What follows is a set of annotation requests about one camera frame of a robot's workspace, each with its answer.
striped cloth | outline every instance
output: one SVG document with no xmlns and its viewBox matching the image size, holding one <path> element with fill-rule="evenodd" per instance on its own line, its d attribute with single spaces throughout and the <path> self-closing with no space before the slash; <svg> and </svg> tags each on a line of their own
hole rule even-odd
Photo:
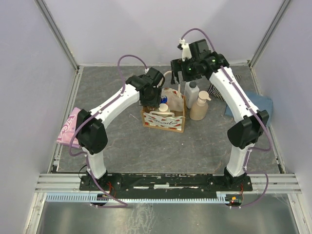
<svg viewBox="0 0 312 234">
<path fill-rule="evenodd" d="M 235 79 L 237 80 L 237 82 L 239 82 L 239 80 L 241 79 L 242 76 L 240 76 L 240 75 L 234 75 L 234 77 L 235 77 Z M 207 92 L 208 92 L 209 95 L 211 95 L 211 96 L 213 96 L 213 97 L 216 97 L 216 98 L 218 98 L 218 99 L 220 99 L 220 100 L 222 100 L 222 101 L 225 101 L 224 98 L 223 98 L 223 96 L 222 96 L 221 93 L 219 92 L 219 90 L 217 90 L 217 88 L 216 88 L 213 84 L 210 85 L 210 87 L 209 87 L 209 89 L 208 89 Z"/>
</svg>

pink cloth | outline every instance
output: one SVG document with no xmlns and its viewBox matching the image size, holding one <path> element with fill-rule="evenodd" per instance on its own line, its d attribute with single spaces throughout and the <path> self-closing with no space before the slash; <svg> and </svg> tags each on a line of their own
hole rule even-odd
<svg viewBox="0 0 312 234">
<path fill-rule="evenodd" d="M 69 115 L 67 121 L 63 125 L 62 130 L 57 138 L 58 144 L 69 145 L 70 140 L 72 139 L 76 130 L 77 115 L 79 111 L 80 109 L 75 107 L 71 112 L 71 114 Z M 73 147 L 80 148 L 77 138 L 74 139 Z"/>
</svg>

gray floor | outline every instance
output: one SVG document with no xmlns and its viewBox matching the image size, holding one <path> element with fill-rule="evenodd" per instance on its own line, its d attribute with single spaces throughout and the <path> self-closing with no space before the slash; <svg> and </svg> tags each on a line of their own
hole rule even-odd
<svg viewBox="0 0 312 234">
<path fill-rule="evenodd" d="M 245 195 L 249 203 L 256 195 Z M 46 202 L 37 234 L 298 234 L 287 195 L 265 195 L 242 209 L 223 204 L 129 204 L 96 209 Z"/>
<path fill-rule="evenodd" d="M 166 72 L 170 67 L 158 67 Z M 255 91 L 247 66 L 232 66 L 234 74 L 242 75 L 239 82 L 247 91 Z M 143 74 L 142 67 L 123 67 L 126 78 Z M 197 81 L 200 90 L 207 90 L 206 79 Z M 74 106 L 90 110 L 113 95 L 121 87 L 116 67 L 85 67 Z M 169 78 L 165 87 L 171 87 Z M 231 144 L 227 130 L 234 125 L 233 118 L 224 116 L 226 103 L 216 98 L 209 102 L 209 110 L 202 121 L 186 119 L 184 133 L 149 129 L 142 126 L 141 107 L 133 104 L 123 111 L 107 128 L 108 145 L 104 160 L 109 172 L 137 173 L 223 173 Z M 265 136 L 258 147 L 268 147 Z M 83 156 L 72 158 L 64 147 L 59 172 L 77 172 L 85 164 Z M 249 171 L 279 173 L 273 151 L 253 152 Z"/>
</svg>

box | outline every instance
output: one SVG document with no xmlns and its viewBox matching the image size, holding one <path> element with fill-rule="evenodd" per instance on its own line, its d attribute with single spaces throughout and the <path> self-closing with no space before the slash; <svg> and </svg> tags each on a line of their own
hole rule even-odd
<svg viewBox="0 0 312 234">
<path fill-rule="evenodd" d="M 176 95 L 178 94 L 177 90 L 171 88 L 165 88 L 163 92 L 164 93 L 173 92 Z M 177 133 L 183 133 L 186 115 L 186 101 L 183 95 L 182 97 L 183 97 L 183 112 L 171 111 L 175 114 L 175 117 L 161 117 L 152 114 L 152 112 L 150 113 L 147 107 L 143 107 L 143 109 L 141 110 L 143 126 L 147 128 L 156 128 Z"/>
</svg>

wall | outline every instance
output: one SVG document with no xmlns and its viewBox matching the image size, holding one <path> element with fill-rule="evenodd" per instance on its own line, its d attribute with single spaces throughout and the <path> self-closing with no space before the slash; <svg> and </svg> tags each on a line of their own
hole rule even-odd
<svg viewBox="0 0 312 234">
<path fill-rule="evenodd" d="M 272 127 L 288 172 L 297 176 L 312 214 L 312 1 L 293 1 L 255 72 L 274 104 Z"/>
<path fill-rule="evenodd" d="M 22 233 L 74 69 L 34 1 L 0 1 L 0 233 Z"/>
<path fill-rule="evenodd" d="M 181 56 L 178 40 L 193 27 L 206 31 L 230 62 L 246 62 L 283 0 L 45 1 L 80 65 L 117 63 L 124 54 L 160 65 Z M 186 37 L 202 38 L 199 32 Z"/>
</svg>

